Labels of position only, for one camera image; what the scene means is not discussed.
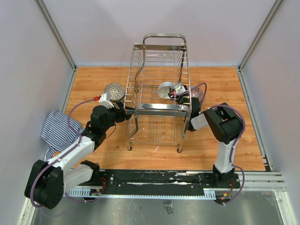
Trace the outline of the red geometric pattern bowl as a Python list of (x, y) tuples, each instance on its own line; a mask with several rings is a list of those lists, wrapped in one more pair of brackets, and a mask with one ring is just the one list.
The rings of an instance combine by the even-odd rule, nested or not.
[(197, 98), (199, 100), (199, 102), (202, 101), (203, 96), (204, 96), (204, 92), (202, 91), (202, 89), (200, 87), (192, 87), (191, 88), (191, 97), (192, 98)]

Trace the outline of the plain white bowl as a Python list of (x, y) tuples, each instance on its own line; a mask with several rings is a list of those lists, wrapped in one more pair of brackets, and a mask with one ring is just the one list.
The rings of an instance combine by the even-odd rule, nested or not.
[(163, 82), (157, 89), (157, 94), (162, 99), (174, 99), (173, 91), (175, 89), (175, 83)]

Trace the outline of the brown diamond pattern bowl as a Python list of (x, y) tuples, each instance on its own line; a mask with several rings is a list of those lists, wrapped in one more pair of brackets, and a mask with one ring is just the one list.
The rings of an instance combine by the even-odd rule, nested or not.
[(110, 83), (104, 88), (104, 92), (110, 94), (110, 101), (122, 101), (125, 97), (125, 88), (119, 83)]

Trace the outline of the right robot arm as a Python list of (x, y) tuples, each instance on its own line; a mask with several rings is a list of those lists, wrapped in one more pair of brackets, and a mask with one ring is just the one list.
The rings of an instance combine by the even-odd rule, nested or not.
[(194, 132), (209, 127), (217, 140), (217, 159), (213, 165), (213, 184), (219, 188), (233, 180), (233, 165), (236, 144), (245, 131), (245, 120), (241, 113), (226, 102), (200, 111), (200, 101), (192, 97), (192, 112), (187, 131)]

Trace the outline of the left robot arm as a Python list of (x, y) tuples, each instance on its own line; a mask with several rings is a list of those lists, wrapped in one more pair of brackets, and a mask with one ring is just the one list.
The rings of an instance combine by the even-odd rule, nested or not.
[(131, 115), (121, 101), (112, 108), (98, 105), (93, 108), (85, 127), (59, 110), (51, 111), (42, 128), (41, 138), (49, 145), (45, 160), (36, 161), (31, 169), (24, 195), (36, 207), (53, 209), (63, 195), (75, 186), (100, 181), (99, 166), (84, 161), (74, 165), (96, 150), (108, 138), (106, 132)]

